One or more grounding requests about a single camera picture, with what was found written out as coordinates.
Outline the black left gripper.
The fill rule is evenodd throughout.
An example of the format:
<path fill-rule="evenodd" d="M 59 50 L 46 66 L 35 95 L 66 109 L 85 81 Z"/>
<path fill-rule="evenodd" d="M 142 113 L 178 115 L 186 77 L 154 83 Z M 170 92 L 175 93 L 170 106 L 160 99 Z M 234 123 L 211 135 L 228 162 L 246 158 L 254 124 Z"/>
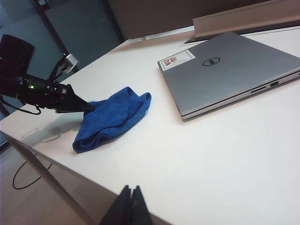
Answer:
<path fill-rule="evenodd" d="M 56 113 L 92 112 L 95 107 L 74 93 L 70 84 L 50 82 L 32 75 L 22 80 L 16 97 L 21 102 L 40 108 L 56 109 Z"/>

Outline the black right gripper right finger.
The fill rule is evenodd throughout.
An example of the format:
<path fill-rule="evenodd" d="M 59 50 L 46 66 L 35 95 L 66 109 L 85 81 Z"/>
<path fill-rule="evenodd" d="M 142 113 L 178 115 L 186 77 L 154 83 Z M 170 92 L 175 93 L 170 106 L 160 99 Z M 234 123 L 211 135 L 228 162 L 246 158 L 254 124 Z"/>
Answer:
<path fill-rule="evenodd" d="M 152 225 L 152 219 L 139 186 L 132 193 L 132 225 Z"/>

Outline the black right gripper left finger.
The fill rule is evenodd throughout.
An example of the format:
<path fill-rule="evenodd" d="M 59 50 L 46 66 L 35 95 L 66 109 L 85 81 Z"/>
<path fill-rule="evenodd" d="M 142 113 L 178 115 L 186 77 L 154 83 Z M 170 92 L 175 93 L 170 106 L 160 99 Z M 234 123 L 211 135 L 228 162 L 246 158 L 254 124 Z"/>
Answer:
<path fill-rule="evenodd" d="M 126 185 L 100 222 L 101 225 L 127 225 L 131 189 Z"/>

